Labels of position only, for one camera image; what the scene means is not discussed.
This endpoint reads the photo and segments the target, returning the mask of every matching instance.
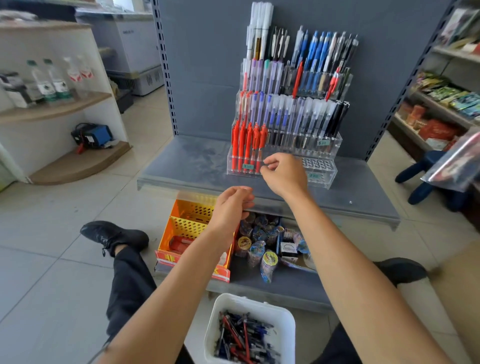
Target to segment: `white plastic bin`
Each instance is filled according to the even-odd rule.
[[[213,306],[210,322],[205,334],[205,360],[207,363],[231,363],[228,360],[214,357],[215,346],[220,338],[219,313],[230,311],[234,314],[246,314],[250,317],[274,326],[269,330],[270,335],[265,336],[267,343],[281,354],[282,364],[295,363],[295,319],[289,310],[283,307],[272,306],[249,300],[245,297],[223,293],[217,297]]]

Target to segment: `forearm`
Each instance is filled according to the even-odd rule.
[[[330,301],[365,363],[448,363],[398,290],[307,194],[288,204]]]
[[[223,251],[205,230],[133,315],[100,363],[174,363]]]

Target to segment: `blue stool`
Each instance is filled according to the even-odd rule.
[[[440,150],[430,150],[426,152],[420,162],[417,162],[406,170],[400,172],[398,176],[395,177],[395,182],[403,183],[408,181],[410,178],[415,177],[420,172],[428,171],[438,160],[443,157],[446,152]],[[408,203],[411,205],[416,205],[417,203],[423,201],[434,189],[434,186],[427,182],[423,182],[418,186],[408,198]],[[468,198],[467,192],[458,192],[441,189],[447,195],[447,208],[450,211],[457,212],[459,211]]]

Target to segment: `plastic bag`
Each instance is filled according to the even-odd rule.
[[[480,128],[471,128],[421,178],[433,186],[464,192],[480,172]]]

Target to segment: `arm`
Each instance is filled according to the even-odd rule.
[[[364,363],[450,363],[381,271],[310,197],[299,159],[276,153],[261,173],[285,199],[308,244],[325,291]]]
[[[218,197],[207,228],[120,330],[100,364],[176,361],[212,272],[252,200],[249,187],[230,187]]]

